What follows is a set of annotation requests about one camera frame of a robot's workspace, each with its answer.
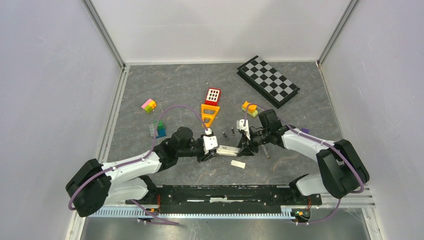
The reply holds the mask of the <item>white battery cover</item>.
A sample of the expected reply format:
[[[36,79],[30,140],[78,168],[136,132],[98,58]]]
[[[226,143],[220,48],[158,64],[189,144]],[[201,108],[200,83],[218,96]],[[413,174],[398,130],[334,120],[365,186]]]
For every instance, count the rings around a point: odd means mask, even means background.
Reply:
[[[232,160],[230,164],[234,167],[241,168],[241,169],[245,169],[245,167],[246,167],[245,162],[241,162],[241,161],[237,161],[237,160]]]

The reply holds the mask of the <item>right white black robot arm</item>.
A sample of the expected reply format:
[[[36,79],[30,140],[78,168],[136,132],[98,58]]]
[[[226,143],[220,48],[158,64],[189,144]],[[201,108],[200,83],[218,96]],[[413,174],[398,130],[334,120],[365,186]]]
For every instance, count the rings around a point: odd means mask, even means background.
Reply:
[[[331,141],[312,136],[290,124],[282,123],[273,109],[259,115],[261,127],[253,128],[246,118],[237,121],[241,133],[238,156],[252,156],[260,146],[273,144],[295,151],[315,161],[317,174],[302,175],[289,185],[289,199],[302,204],[310,195],[330,194],[342,199],[348,194],[359,194],[365,189],[370,175],[350,141]]]

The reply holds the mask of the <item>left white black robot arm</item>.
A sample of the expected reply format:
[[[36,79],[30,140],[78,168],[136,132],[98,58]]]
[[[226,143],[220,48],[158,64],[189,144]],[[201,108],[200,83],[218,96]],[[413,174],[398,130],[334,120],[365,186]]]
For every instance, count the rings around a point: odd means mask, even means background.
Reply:
[[[196,157],[199,162],[214,155],[220,147],[217,137],[207,129],[198,139],[188,127],[180,127],[169,138],[145,153],[115,162],[86,161],[66,184],[68,208],[80,217],[88,217],[104,204],[126,200],[153,203],[157,190],[146,183],[147,175],[167,170],[179,158]]]

